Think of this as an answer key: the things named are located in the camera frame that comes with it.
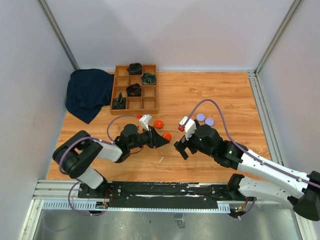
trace wall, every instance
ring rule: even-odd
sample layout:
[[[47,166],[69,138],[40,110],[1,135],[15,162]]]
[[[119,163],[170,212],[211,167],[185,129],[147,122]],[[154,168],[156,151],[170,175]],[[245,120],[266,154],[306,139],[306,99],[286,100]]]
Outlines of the wall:
[[[260,74],[284,162],[307,173],[320,172],[319,9],[318,0],[302,3]]]
[[[46,177],[73,71],[36,0],[0,1],[0,232],[16,240]]]
[[[293,0],[47,0],[80,68],[253,70]]]

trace navy blue cloth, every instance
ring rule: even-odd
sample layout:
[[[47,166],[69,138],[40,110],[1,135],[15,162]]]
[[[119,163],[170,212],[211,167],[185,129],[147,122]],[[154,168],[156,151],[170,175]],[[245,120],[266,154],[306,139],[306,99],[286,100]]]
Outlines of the navy blue cloth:
[[[66,90],[66,109],[89,124],[102,106],[110,105],[114,75],[100,69],[76,70]]]

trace orange ball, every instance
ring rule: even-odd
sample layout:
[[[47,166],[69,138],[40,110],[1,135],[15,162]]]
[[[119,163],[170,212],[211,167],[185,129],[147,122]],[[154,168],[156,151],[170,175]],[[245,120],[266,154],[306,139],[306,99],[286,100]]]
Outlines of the orange ball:
[[[169,142],[172,140],[172,136],[170,133],[166,132],[162,135],[165,139],[169,140]]]
[[[160,121],[160,120],[157,120],[157,121],[154,122],[154,127],[156,129],[162,129],[164,127],[164,122]]]

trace wooden organizer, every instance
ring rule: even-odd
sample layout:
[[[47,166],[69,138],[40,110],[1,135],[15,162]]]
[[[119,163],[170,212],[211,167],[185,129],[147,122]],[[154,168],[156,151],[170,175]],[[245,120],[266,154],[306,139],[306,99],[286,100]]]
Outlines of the wooden organizer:
[[[129,75],[127,68],[129,65],[117,65],[114,72],[112,87],[112,101],[110,111],[112,115],[123,114],[157,114],[159,111],[159,79],[157,75],[157,65],[142,65],[142,74],[151,73],[156,76],[155,85],[142,85],[142,75]],[[141,96],[127,96],[127,87],[132,84],[140,84],[142,87]],[[119,93],[126,99],[125,109],[112,109],[114,100]]]

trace wooden tabletop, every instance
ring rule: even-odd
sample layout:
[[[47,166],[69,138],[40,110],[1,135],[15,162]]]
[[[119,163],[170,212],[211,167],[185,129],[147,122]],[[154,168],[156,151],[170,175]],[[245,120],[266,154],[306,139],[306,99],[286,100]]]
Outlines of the wooden tabletop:
[[[215,100],[224,114],[231,136],[240,144],[247,146],[261,156],[269,159],[269,151],[260,123],[255,100],[246,73],[239,72],[159,72],[159,114],[153,115],[154,121],[162,120],[163,129],[157,130],[162,135],[170,133],[170,144],[157,149],[145,147],[141,152],[131,155],[123,163],[113,163],[105,159],[95,159],[91,167],[110,181],[162,181],[162,182],[209,182],[225,183],[233,173],[241,173],[221,167],[213,158],[200,152],[184,160],[175,150],[174,143],[184,133],[178,130],[179,121],[188,116],[195,105],[202,99]],[[215,121],[214,128],[220,136],[227,139],[221,117],[216,107],[206,102],[196,114],[203,113]],[[80,130],[91,136],[109,140],[106,129],[115,116],[110,114],[110,107],[105,106],[90,123],[86,124],[70,113],[66,114],[57,147]],[[126,124],[139,125],[134,117],[124,117],[114,122],[110,128],[113,138],[118,136]],[[259,179],[252,174],[248,177]],[[69,180],[67,175],[59,173],[58,165],[52,161],[47,179]]]

